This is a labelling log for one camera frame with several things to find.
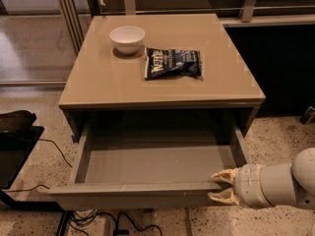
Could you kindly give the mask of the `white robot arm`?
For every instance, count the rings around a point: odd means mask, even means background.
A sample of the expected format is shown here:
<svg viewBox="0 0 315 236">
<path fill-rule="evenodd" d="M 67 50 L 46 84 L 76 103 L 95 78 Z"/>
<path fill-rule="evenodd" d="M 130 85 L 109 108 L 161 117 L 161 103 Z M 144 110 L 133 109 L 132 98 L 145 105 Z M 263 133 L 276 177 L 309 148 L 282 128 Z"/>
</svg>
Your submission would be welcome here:
<svg viewBox="0 0 315 236">
<path fill-rule="evenodd" d="M 225 205 L 251 208 L 291 206 L 315 209 L 315 148 L 301 151 L 292 162 L 245 164 L 215 173 L 210 181 L 228 184 L 208 197 Z"/>
</svg>

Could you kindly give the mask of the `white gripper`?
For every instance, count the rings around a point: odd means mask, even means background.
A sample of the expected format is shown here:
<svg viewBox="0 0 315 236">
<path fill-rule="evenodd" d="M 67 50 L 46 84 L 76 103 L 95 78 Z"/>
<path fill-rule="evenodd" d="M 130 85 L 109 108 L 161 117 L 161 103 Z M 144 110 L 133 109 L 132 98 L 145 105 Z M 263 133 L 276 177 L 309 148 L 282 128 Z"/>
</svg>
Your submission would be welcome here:
<svg viewBox="0 0 315 236">
<path fill-rule="evenodd" d="M 210 178 L 215 183 L 228 183 L 233 189 L 228 188 L 220 192 L 209 192 L 208 197 L 215 202 L 225 205 L 251 208 L 270 207 L 261 187 L 260 172 L 262 164 L 245 164 L 234 169 L 224 169 L 213 174 Z"/>
</svg>

